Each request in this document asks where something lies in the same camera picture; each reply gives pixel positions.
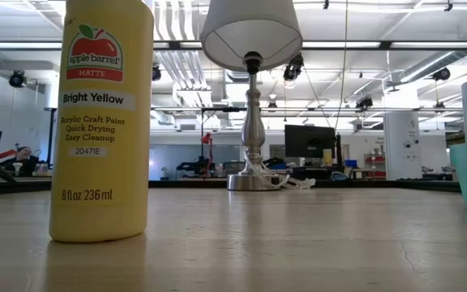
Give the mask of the black equipment stand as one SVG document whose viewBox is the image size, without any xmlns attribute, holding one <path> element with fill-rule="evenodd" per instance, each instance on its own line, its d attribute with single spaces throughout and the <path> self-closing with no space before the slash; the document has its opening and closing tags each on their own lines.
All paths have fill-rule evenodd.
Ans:
<svg viewBox="0 0 467 292">
<path fill-rule="evenodd" d="M 200 155 L 198 156 L 198 162 L 196 166 L 196 170 L 201 177 L 214 177 L 216 174 L 219 174 L 221 177 L 221 170 L 217 170 L 217 165 L 220 165 L 220 162 L 215 162 L 214 157 L 214 146 L 216 145 L 215 138 L 216 135 L 219 134 L 220 137 L 222 135 L 240 135 L 241 134 L 241 127 L 240 126 L 230 126 L 229 120 L 225 120 L 225 125 L 223 125 L 223 120 L 221 120 L 217 115 L 218 114 L 238 114 L 243 113 L 245 110 L 239 107 L 205 107 L 199 109 L 199 125 L 200 125 L 200 144 L 201 150 Z M 213 139 L 213 162 L 212 162 L 212 171 L 209 176 L 204 174 L 204 169 L 206 167 L 206 163 L 208 162 L 208 146 L 206 144 L 202 144 L 201 138 L 207 134 L 212 134 Z"/>
</svg>

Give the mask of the black horizontal rig beam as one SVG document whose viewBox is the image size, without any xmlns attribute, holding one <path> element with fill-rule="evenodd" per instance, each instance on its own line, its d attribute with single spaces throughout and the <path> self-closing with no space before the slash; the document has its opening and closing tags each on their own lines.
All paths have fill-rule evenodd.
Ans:
<svg viewBox="0 0 467 292">
<path fill-rule="evenodd" d="M 60 51 L 61 41 L 0 41 L 0 51 Z M 467 41 L 304 41 L 302 50 L 467 51 Z"/>
</svg>

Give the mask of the large yellow paint bottle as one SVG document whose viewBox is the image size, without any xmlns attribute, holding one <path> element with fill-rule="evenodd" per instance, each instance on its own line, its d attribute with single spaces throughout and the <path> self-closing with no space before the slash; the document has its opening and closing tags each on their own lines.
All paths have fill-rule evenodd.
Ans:
<svg viewBox="0 0 467 292">
<path fill-rule="evenodd" d="M 153 29 L 144 0 L 66 0 L 49 219 L 56 241 L 146 228 Z"/>
</svg>

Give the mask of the black upright post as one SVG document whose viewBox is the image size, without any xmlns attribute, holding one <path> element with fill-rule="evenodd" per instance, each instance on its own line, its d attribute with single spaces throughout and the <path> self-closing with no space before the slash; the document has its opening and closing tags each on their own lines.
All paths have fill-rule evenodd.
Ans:
<svg viewBox="0 0 467 292">
<path fill-rule="evenodd" d="M 55 128 L 55 114 L 57 112 L 56 108 L 45 107 L 44 111 L 49 113 L 49 136 L 48 136 L 48 148 L 47 148 L 47 157 L 46 164 L 49 169 L 52 168 L 52 148 L 54 145 L 54 128 Z"/>
</svg>

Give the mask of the silver table lamp white shade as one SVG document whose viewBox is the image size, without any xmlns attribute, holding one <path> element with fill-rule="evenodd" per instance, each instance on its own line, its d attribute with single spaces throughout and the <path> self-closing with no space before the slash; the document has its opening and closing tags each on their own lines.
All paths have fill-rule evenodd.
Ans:
<svg viewBox="0 0 467 292">
<path fill-rule="evenodd" d="M 227 179 L 229 191 L 274 191 L 277 183 L 263 167 L 265 130 L 260 113 L 257 74 L 281 66 L 300 53 L 302 33 L 293 0 L 210 0 L 200 33 L 202 51 L 217 66 L 245 71 L 246 118 L 242 125 L 245 167 Z"/>
</svg>

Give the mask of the white round column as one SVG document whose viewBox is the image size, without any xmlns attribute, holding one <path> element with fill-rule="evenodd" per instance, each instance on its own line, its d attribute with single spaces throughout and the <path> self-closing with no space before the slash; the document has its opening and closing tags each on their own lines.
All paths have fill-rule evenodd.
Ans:
<svg viewBox="0 0 467 292">
<path fill-rule="evenodd" d="M 383 124 L 387 180 L 421 178 L 418 112 L 387 112 Z"/>
</svg>

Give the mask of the black background monitor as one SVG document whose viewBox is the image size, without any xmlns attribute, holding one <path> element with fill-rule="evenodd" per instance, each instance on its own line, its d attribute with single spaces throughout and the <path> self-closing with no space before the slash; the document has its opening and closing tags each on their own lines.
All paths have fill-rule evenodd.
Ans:
<svg viewBox="0 0 467 292">
<path fill-rule="evenodd" d="M 323 151 L 335 150 L 335 130 L 331 127 L 285 125 L 285 156 L 323 158 Z"/>
</svg>

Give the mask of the red shelf rack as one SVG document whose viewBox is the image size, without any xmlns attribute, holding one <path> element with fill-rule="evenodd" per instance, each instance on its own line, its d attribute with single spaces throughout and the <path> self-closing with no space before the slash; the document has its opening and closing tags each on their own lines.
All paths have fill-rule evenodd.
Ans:
<svg viewBox="0 0 467 292">
<path fill-rule="evenodd" d="M 384 155 L 366 154 L 364 156 L 364 174 L 366 180 L 386 180 L 386 161 Z"/>
</svg>

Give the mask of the person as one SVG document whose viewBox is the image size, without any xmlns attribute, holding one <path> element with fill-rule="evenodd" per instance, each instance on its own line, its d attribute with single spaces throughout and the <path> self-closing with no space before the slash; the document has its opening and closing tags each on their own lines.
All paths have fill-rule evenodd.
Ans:
<svg viewBox="0 0 467 292">
<path fill-rule="evenodd" d="M 38 162 L 39 158 L 32 155 L 32 149 L 24 146 L 17 148 L 15 156 L 1 162 L 0 167 L 15 176 L 31 177 Z"/>
</svg>

